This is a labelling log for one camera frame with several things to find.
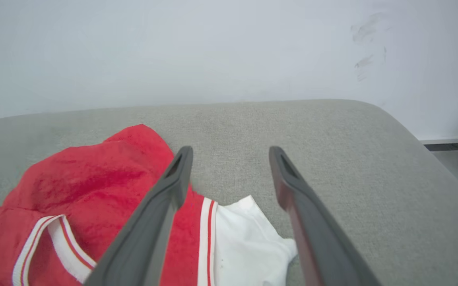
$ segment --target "red fabric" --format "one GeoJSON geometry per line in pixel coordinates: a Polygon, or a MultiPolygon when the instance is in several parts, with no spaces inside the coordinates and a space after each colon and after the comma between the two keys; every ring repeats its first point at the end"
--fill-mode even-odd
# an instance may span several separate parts
{"type": "MultiPolygon", "coordinates": [[[[101,144],[67,148],[31,166],[6,197],[2,210],[36,213],[33,220],[65,214],[79,246],[98,261],[173,156],[167,144],[151,128],[145,125],[129,127],[101,144]]],[[[203,199],[189,188],[184,206],[176,213],[161,285],[197,284],[199,218],[203,199]]],[[[31,220],[23,220],[15,226],[0,225],[0,246],[8,245],[8,252],[0,252],[0,260],[13,265],[22,249],[20,243],[27,239],[26,236],[14,241],[16,238],[12,237],[12,241],[5,241],[3,234],[12,233],[5,228],[19,228],[15,233],[21,234],[30,223],[31,220]]],[[[32,228],[24,232],[29,235],[32,228]]],[[[61,277],[65,270],[57,267],[60,262],[54,257],[54,252],[47,252],[50,248],[50,236],[45,231],[31,261],[30,283],[78,284],[69,278],[51,281],[50,273],[61,277]]],[[[4,266],[0,269],[5,271],[0,276],[11,278],[11,273],[8,276],[6,272],[7,269],[11,272],[11,268],[4,266]]],[[[1,279],[0,284],[10,283],[1,279]]]]}
{"type": "Polygon", "coordinates": [[[38,212],[0,207],[0,284],[12,284],[15,262],[29,233],[42,217],[38,212]]]}

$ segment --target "gray sofa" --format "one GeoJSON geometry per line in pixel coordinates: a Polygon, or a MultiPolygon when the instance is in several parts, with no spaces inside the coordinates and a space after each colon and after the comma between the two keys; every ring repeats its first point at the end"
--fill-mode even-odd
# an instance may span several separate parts
{"type": "MultiPolygon", "coordinates": [[[[0,119],[0,204],[32,164],[144,123],[194,148],[196,191],[251,194],[280,235],[268,148],[281,146],[384,285],[458,285],[458,180],[382,109],[347,100],[146,106],[0,119]]],[[[298,259],[288,285],[303,284],[298,259]]]]}

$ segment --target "striped trim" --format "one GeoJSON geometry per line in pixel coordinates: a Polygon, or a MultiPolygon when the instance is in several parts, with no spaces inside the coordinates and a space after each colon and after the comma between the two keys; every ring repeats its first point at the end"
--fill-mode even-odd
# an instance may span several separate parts
{"type": "Polygon", "coordinates": [[[58,216],[46,216],[42,217],[37,221],[33,230],[29,234],[29,237],[24,243],[24,247],[20,252],[17,262],[13,268],[12,272],[12,282],[15,286],[28,286],[29,282],[27,281],[27,276],[29,274],[29,265],[31,264],[31,258],[35,253],[35,250],[42,235],[43,230],[46,226],[52,223],[55,219],[60,217],[58,216]]]}
{"type": "Polygon", "coordinates": [[[65,216],[53,221],[47,228],[56,254],[65,269],[80,283],[84,283],[96,262],[87,255],[75,241],[65,216]]]}
{"type": "Polygon", "coordinates": [[[215,286],[215,216],[218,203],[204,198],[200,211],[198,286],[215,286]]]}

